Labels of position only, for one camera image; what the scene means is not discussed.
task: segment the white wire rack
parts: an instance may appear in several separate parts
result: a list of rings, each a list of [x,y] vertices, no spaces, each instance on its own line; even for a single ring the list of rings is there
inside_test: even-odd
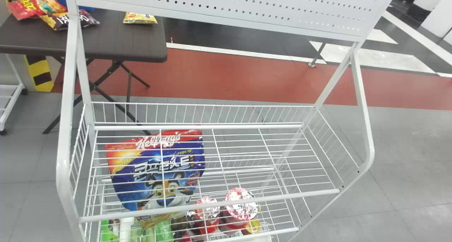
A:
[[[89,105],[94,111],[95,125],[95,140],[90,152],[85,151],[89,131],[84,116],[87,106],[79,122],[70,163],[71,181],[75,195],[76,188],[80,187],[78,181],[82,162],[90,160],[85,206],[83,216],[79,218],[81,223],[85,223],[84,232],[88,237],[93,222],[99,222],[97,225],[100,227],[102,220],[187,211],[199,208],[199,205],[192,203],[203,195],[216,199],[219,206],[225,206],[228,203],[224,202],[224,197],[229,189],[243,187],[256,197],[255,201],[260,205],[258,220],[266,224],[265,230],[254,236],[266,237],[269,234],[278,241],[278,234],[298,231],[320,211],[319,199],[313,196],[324,195],[322,201],[334,197],[340,192],[344,181],[357,176],[358,164],[314,106],[122,105],[142,124],[136,125],[136,121],[130,121],[122,113],[121,116],[118,116],[119,113],[115,115],[114,103],[92,102]],[[309,114],[313,114],[311,123],[303,126]],[[143,137],[143,129],[158,134],[163,129],[173,128],[202,130],[205,169],[198,179],[190,204],[128,211],[114,190],[113,175],[109,172],[113,166],[107,163],[106,156],[111,150],[105,146]],[[91,157],[84,156],[84,153],[90,153]],[[209,236],[209,240],[222,238],[221,234],[218,230]]]
[[[194,240],[291,242],[314,219],[368,171],[375,155],[363,80],[357,51],[391,0],[66,0],[70,17],[56,179],[58,194],[77,242],[95,241],[102,235],[102,221],[169,215],[193,209],[224,207],[226,192],[244,187],[256,202],[261,230],[216,231]],[[85,63],[78,5],[134,11],[284,33],[353,41],[342,63],[313,105],[184,105],[123,103],[135,120],[119,113],[109,102],[92,102]],[[351,64],[358,105],[363,114],[366,158],[352,158],[334,126],[320,112],[323,103]],[[75,149],[70,151],[72,99],[76,70],[79,73],[84,113],[79,122]],[[165,130],[198,129],[202,132],[204,173],[188,205],[129,211],[114,189],[106,144],[123,142]],[[160,144],[156,148],[163,155]],[[84,167],[88,182],[81,184]],[[75,195],[85,192],[83,209]],[[194,205],[202,196],[217,202]],[[121,228],[119,241],[129,242],[131,226]]]
[[[16,104],[19,95],[21,93],[27,94],[26,91],[25,92],[23,91],[24,84],[22,83],[22,80],[19,77],[16,67],[11,61],[10,56],[8,54],[5,55],[6,59],[8,59],[8,62],[11,65],[11,68],[13,69],[14,75],[16,76],[18,83],[0,84],[0,135],[6,134],[5,123],[6,120],[8,119],[8,116],[11,113],[11,110],[14,107],[14,104]]]

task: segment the folding table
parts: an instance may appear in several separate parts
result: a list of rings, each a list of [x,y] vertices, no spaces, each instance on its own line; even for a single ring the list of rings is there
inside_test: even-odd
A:
[[[156,17],[157,25],[130,25],[122,22],[124,12],[96,9],[91,15],[100,22],[100,25],[83,29],[86,64],[88,65],[95,59],[106,59],[112,60],[112,65],[99,79],[89,83],[90,90],[95,90],[108,101],[115,102],[113,98],[99,88],[99,85],[116,69],[122,67],[129,74],[127,91],[127,102],[129,102],[132,77],[146,87],[150,86],[132,73],[123,62],[163,63],[166,61],[168,51],[163,20]],[[17,21],[10,15],[0,27],[0,53],[52,56],[63,65],[66,38],[67,31],[53,31],[40,19]],[[74,105],[77,105],[81,100],[81,96],[76,98]],[[126,108],[119,104],[115,106],[125,112],[132,121],[139,124],[139,121]],[[56,118],[43,134],[48,134],[58,124],[59,119],[60,117]]]

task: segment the snack bag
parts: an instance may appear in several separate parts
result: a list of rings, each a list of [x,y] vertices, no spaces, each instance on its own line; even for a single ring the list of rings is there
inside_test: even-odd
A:
[[[188,204],[205,168],[200,130],[162,131],[105,149],[113,187],[131,211]],[[148,229],[184,214],[142,216],[137,221]]]
[[[36,18],[38,9],[33,0],[15,0],[8,3],[8,10],[16,17],[17,20],[24,18]]]
[[[66,7],[57,0],[33,0],[33,3],[38,9],[38,15],[66,12]]]
[[[79,10],[80,13],[80,24],[82,28],[91,25],[99,25],[99,21],[95,20],[89,13],[85,10]],[[40,18],[47,23],[53,30],[60,31],[69,28],[69,16],[67,12],[54,13],[52,15],[41,15]]]
[[[153,15],[141,14],[134,12],[126,12],[123,20],[124,24],[157,24],[157,20]]]

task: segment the red snack bag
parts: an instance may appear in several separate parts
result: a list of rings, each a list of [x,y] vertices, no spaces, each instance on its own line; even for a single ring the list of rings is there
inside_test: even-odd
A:
[[[38,15],[52,15],[54,13],[66,12],[66,7],[61,5],[57,0],[33,0],[37,8]]]
[[[8,3],[8,10],[16,17],[17,20],[24,18],[35,18],[38,14],[38,9],[33,0],[15,0]]]

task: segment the foil lid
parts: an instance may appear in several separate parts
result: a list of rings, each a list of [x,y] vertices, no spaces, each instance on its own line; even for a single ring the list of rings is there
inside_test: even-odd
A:
[[[236,187],[229,190],[226,194],[226,201],[245,200],[255,197],[252,192],[247,191],[242,187]],[[226,210],[229,214],[239,221],[249,221],[256,217],[259,212],[259,205],[257,202],[233,204],[226,206]]]
[[[211,203],[211,202],[217,202],[216,199],[213,199],[208,196],[203,196],[199,200],[195,201],[196,204],[204,204],[204,203]],[[204,213],[202,213],[202,209],[195,209],[194,211],[194,218],[196,220],[203,220],[204,217],[206,220],[215,219],[220,215],[220,207],[210,207],[205,208]]]

